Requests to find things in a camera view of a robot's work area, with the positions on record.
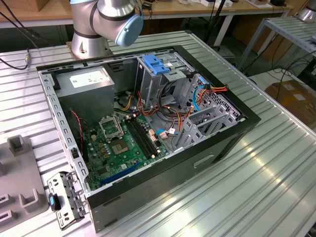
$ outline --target table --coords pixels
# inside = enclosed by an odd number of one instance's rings
[[[141,36],[114,54],[180,44],[262,119],[228,156],[98,236],[299,236],[316,220],[316,134],[193,34]],[[2,53],[15,66],[26,51]],[[66,46],[31,50],[26,71],[0,63],[0,141],[30,137],[42,181],[70,171],[36,66],[74,60]],[[49,209],[1,237],[96,236],[89,216],[61,232]]]
[[[264,72],[264,73],[253,75],[253,76],[251,76],[249,78],[254,80],[256,82],[257,86],[261,90],[264,91],[269,86],[271,86],[273,83],[280,82],[282,76],[283,76],[283,73],[275,72],[273,70],[270,70],[270,71],[267,71],[267,72]],[[282,81],[289,81],[289,80],[296,80],[296,81],[298,81],[307,91],[309,91],[309,93],[311,93],[314,96],[316,96],[316,91],[311,89],[308,85],[306,85],[303,81],[298,79],[296,76],[294,76],[294,75],[290,75],[289,76],[288,74],[285,74]]]
[[[266,13],[282,13],[282,17],[289,14],[293,7],[274,6],[273,8],[258,9],[249,4],[245,0],[239,0],[233,3],[232,7],[225,7],[221,11],[221,16],[226,16],[222,28],[215,41],[215,46],[219,46],[224,38],[224,35],[235,15],[248,14],[266,14]],[[0,6],[0,11],[6,16],[10,16],[4,6]],[[72,24],[72,13],[69,1],[67,0],[50,0],[40,12],[29,12],[26,10],[13,8],[13,13],[25,26],[51,26],[51,25],[68,25]],[[168,18],[186,18],[186,17],[205,17],[210,16],[211,7],[206,7],[200,3],[193,3],[185,6],[180,4],[178,0],[172,2],[154,2],[152,19],[168,19]],[[150,13],[144,10],[145,19],[149,19]],[[3,17],[0,17],[0,28],[12,28],[13,26]]]
[[[287,65],[285,65],[285,67],[290,65],[296,59],[295,56],[299,52],[300,48],[307,51],[308,53],[316,51],[316,44],[311,41],[311,37],[316,35],[316,23],[306,23],[297,19],[296,17],[267,18],[263,19],[246,50],[244,51],[238,64],[238,69],[241,69],[244,65],[249,53],[251,52],[254,44],[257,42],[265,27],[268,27],[273,31],[272,36],[275,34],[282,35],[284,38],[296,45],[296,49],[290,56],[290,60]]]

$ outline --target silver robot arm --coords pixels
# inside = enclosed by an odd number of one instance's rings
[[[109,46],[104,38],[130,46],[143,28],[133,0],[70,0],[70,4],[75,30],[72,52],[81,59],[106,56]]]
[[[295,16],[305,22],[309,22],[309,23],[315,22],[316,21],[316,0],[310,0],[309,3],[306,5],[306,7],[300,12],[298,12]]]

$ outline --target ram slot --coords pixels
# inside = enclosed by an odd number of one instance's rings
[[[147,149],[144,141],[137,133],[137,130],[135,129],[132,122],[131,121],[126,122],[126,126],[127,126],[128,130],[130,131],[130,133],[132,134],[133,138],[135,139],[136,143],[138,144],[138,146],[140,147],[140,149],[144,153],[145,157],[150,158],[152,156],[152,154],[151,154],[150,150]]]
[[[126,126],[146,158],[151,158],[152,155],[158,155],[156,148],[153,146],[152,142],[143,131],[143,128],[138,124],[136,120],[127,121]]]
[[[155,156],[158,155],[156,148],[154,147],[151,140],[148,138],[148,136],[145,133],[145,131],[143,130],[142,126],[136,120],[134,120],[132,123],[133,123],[134,127],[136,128],[136,130],[139,132],[141,138],[144,140],[147,148],[151,151],[151,153]]]

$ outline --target yellow wire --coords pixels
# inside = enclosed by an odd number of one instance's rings
[[[226,89],[226,86],[223,86],[223,87],[211,87],[211,89]]]
[[[127,104],[127,106],[124,109],[122,109],[123,111],[126,111],[126,110],[129,109],[131,101],[132,101],[132,96],[129,97],[128,104]]]
[[[204,92],[206,92],[206,89],[204,89],[204,90],[202,91],[201,95],[199,96],[199,100],[197,101],[197,103],[202,102],[202,97],[203,97]]]

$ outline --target slotted aluminum surface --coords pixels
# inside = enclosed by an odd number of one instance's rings
[[[186,32],[142,36],[114,53],[183,45],[260,117],[219,163],[117,221],[97,236],[304,236],[316,220],[316,136],[239,71]],[[42,181],[69,171],[35,66],[73,60],[66,46],[31,51],[33,64],[0,64],[0,139],[30,137]],[[25,51],[3,53],[15,66]],[[90,217],[60,231],[49,209],[1,236],[96,236]]]
[[[316,50],[316,43],[311,40],[316,36],[316,23],[306,23],[296,17],[276,17],[267,19],[265,24],[305,51]]]

